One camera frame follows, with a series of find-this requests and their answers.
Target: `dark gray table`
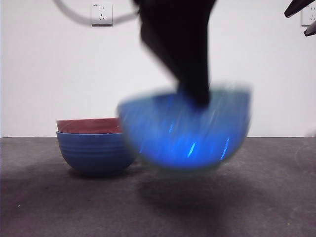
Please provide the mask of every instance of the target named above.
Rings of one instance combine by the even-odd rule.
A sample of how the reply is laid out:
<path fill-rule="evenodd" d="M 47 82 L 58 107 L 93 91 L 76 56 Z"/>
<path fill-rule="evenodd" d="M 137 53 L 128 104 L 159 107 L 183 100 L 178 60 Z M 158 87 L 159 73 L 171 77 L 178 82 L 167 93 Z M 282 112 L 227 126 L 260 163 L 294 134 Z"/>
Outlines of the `dark gray table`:
<path fill-rule="evenodd" d="M 217 172 L 84 178 L 56 138 L 1 139 L 2 237 L 316 237 L 316 139 L 248 138 Z"/>

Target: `white wall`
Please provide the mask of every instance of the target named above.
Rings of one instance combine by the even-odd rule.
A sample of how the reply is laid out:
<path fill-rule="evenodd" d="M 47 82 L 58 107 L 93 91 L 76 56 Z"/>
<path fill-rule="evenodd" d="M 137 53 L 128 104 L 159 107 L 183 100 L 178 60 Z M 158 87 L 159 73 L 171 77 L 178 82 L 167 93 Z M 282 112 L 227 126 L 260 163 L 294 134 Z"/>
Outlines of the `white wall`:
<path fill-rule="evenodd" d="M 90 0 L 64 0 L 89 16 Z M 132 10 L 112 0 L 114 15 Z M 290 0 L 219 0 L 210 19 L 212 81 L 253 85 L 250 136 L 316 129 L 316 37 L 306 38 Z M 126 96 L 173 79 L 139 41 L 137 20 L 78 25 L 51 0 L 1 1 L 1 136 L 55 136 L 56 119 L 115 115 Z"/>

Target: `bowl rim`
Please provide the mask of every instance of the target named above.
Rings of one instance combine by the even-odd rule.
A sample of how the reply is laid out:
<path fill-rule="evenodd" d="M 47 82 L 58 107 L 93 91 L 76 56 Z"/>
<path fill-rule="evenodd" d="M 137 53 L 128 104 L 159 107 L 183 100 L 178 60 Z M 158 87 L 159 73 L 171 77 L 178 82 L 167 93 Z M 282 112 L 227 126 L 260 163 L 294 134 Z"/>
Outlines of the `bowl rim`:
<path fill-rule="evenodd" d="M 77 119 L 57 119 L 56 122 L 79 122 L 79 121 L 102 121 L 102 120 L 119 120 L 119 118 L 77 118 Z"/>
<path fill-rule="evenodd" d="M 122 133 L 67 133 L 67 132 L 60 132 L 56 131 L 56 134 L 64 134 L 64 135 L 88 135 L 88 136 L 100 136 L 100 135 L 122 135 Z"/>

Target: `blue bowl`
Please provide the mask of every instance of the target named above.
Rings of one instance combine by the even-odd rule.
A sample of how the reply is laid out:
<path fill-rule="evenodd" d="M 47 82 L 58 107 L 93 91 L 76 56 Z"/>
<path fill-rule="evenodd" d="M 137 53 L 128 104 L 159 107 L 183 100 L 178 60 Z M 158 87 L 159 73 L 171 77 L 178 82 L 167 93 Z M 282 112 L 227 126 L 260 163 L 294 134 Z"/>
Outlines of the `blue bowl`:
<path fill-rule="evenodd" d="M 118 113 L 128 146 L 164 170 L 218 167 L 247 136 L 250 90 L 213 87 L 211 98 L 203 110 L 180 91 L 121 103 Z"/>
<path fill-rule="evenodd" d="M 104 176 L 129 167 L 135 160 L 125 148 L 122 134 L 73 134 L 57 132 L 65 161 L 88 176 Z"/>

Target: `wall socket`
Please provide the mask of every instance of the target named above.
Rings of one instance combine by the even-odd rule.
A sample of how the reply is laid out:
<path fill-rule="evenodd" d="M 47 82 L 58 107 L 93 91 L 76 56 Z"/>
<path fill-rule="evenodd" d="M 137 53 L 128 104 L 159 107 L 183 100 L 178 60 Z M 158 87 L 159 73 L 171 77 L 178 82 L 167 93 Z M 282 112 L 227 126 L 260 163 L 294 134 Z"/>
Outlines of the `wall socket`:
<path fill-rule="evenodd" d="M 302 26 L 309 26 L 316 21 L 316 2 L 309 4 L 302 10 Z"/>
<path fill-rule="evenodd" d="M 91 5 L 91 25 L 92 26 L 112 26 L 113 25 L 113 5 L 110 2 L 94 2 Z"/>

